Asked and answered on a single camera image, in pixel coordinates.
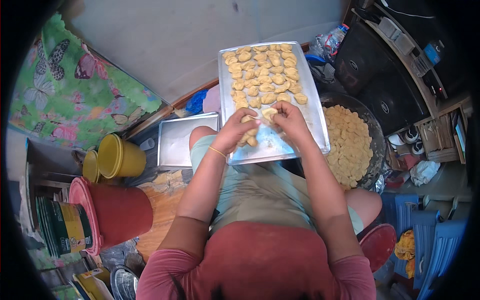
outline pink shirt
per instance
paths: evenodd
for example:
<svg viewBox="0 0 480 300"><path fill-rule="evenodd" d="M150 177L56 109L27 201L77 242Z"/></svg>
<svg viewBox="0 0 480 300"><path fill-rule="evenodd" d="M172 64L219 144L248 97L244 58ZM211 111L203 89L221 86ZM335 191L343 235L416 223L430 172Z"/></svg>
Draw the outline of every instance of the pink shirt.
<svg viewBox="0 0 480 300"><path fill-rule="evenodd" d="M204 258L177 249L155 251L140 277L137 299L177 299L174 276L187 299L375 299L367 258L350 256L328 264L315 232L238 221L207 242Z"/></svg>

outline metal baking tray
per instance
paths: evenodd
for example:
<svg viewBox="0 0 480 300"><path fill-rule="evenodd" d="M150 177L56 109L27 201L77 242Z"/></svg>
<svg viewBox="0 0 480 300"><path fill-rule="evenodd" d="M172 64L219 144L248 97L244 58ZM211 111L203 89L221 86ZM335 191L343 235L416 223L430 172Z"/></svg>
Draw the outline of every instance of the metal baking tray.
<svg viewBox="0 0 480 300"><path fill-rule="evenodd" d="M231 73L228 71L228 66L225 64L222 54L227 51L236 51L238 48L245 46L253 47L282 43L292 45L292 53L297 57L297 69L299 70L300 76L299 84L302 86L302 93L308 97L308 102L306 105L298 105L293 98L293 94L290 91L287 91L287 93L292 97L292 104L297 105L300 108L300 111L302 112L307 123L308 129L312 133L312 136L320 147L320 150L323 154L327 154L330 152L330 143L328 141L328 132L325 123L324 112L322 111L322 105L320 103L317 88L315 86L315 82L313 81L312 74L310 73L310 68L308 67L305 55L303 54L300 44L295 41L244 45L220 50L218 52L218 78L220 81L222 126L225 125L230 116L235 112L235 103L230 95L230 91L232 90L231 85L234 80L231 77ZM268 107L270 107L270 105L262 104L261 109L252 109L259 114L259 117L261 117L261 110ZM285 133L281 131L279 132L278 128L275 128L267 121L260 125L257 134L257 140L257 147L246 145L244 147L237 148L234 153L228 156L227 163L233 166L300 157L300 153L291 143Z"/></svg>
<svg viewBox="0 0 480 300"><path fill-rule="evenodd" d="M208 126L219 129L216 112L195 115L182 119L165 120L158 126L157 165L161 170L191 169L190 133L195 127Z"/></svg>

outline red lid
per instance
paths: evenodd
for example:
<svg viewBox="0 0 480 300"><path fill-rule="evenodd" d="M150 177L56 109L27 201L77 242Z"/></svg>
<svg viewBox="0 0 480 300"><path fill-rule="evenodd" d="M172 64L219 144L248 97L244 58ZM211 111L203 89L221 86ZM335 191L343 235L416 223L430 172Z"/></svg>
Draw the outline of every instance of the red lid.
<svg viewBox="0 0 480 300"><path fill-rule="evenodd" d="M380 224L370 230L360 241L360 247L370 260L372 273L380 269L388 260L396 244L395 229L390 224Z"/></svg>
<svg viewBox="0 0 480 300"><path fill-rule="evenodd" d="M75 178L70 185L69 200L72 204L81 204L84 207L88 216L90 228L92 229L93 237L92 247L86 249L86 251L90 255L99 255L103 244L103 237L100 234L92 195L88 189L91 184L92 183L87 178Z"/></svg>

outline black speaker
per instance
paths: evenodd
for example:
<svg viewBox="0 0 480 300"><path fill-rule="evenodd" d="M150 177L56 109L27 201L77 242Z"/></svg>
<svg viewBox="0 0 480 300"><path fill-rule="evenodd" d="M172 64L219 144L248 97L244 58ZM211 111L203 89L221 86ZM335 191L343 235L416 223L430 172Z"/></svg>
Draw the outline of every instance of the black speaker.
<svg viewBox="0 0 480 300"><path fill-rule="evenodd" d="M348 30L335 69L347 93L372 111L385 136L430 116L407 69L363 22Z"/></svg>

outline hand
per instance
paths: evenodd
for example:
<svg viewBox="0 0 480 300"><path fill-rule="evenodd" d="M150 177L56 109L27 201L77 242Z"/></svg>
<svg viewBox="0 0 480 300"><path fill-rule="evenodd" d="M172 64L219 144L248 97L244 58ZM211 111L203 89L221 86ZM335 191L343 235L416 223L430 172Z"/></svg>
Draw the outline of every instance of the hand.
<svg viewBox="0 0 480 300"><path fill-rule="evenodd" d="M230 154L235 150L237 143L248 130L257 128L258 125L262 123L260 120L251 120L245 123L240 123L241 118L245 115L256 117L257 113L249 108L241 108L237 110L216 135L212 147L225 155Z"/></svg>
<svg viewBox="0 0 480 300"><path fill-rule="evenodd" d="M272 107L278 110L278 114L272 116L273 122L283 129L295 146L300 149L305 144L315 143L298 107L286 101L277 102Z"/></svg>

